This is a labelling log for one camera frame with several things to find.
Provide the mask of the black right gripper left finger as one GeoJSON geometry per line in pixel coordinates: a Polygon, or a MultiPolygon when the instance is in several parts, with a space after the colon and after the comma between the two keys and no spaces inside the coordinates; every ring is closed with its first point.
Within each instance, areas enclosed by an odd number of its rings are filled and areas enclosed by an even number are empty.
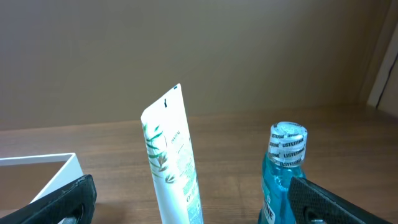
{"type": "Polygon", "coordinates": [[[97,191],[92,175],[83,175],[50,194],[1,218],[1,224],[90,224],[97,191]]]}

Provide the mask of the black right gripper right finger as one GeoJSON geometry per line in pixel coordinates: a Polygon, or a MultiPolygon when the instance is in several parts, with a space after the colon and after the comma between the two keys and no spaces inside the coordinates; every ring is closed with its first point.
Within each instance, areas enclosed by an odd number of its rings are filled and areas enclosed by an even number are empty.
{"type": "Polygon", "coordinates": [[[298,224],[389,224],[303,177],[292,178],[288,198],[298,224]]]}

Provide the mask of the blue Listerine mouthwash bottle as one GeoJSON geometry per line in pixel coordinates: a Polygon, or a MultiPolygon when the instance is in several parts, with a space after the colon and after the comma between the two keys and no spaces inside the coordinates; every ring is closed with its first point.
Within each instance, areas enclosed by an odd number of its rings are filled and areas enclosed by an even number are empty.
{"type": "Polygon", "coordinates": [[[281,121],[271,126],[268,150],[262,161],[264,200],[259,224],[295,223],[288,191],[293,177],[305,177],[308,132],[300,124],[281,121]]]}

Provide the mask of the white Pantene shampoo tube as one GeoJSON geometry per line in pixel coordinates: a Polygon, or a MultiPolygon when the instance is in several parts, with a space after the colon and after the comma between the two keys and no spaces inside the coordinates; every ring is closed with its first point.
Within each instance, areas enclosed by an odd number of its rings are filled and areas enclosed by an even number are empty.
{"type": "Polygon", "coordinates": [[[203,224],[181,84],[148,106],[141,124],[161,222],[203,224]]]}

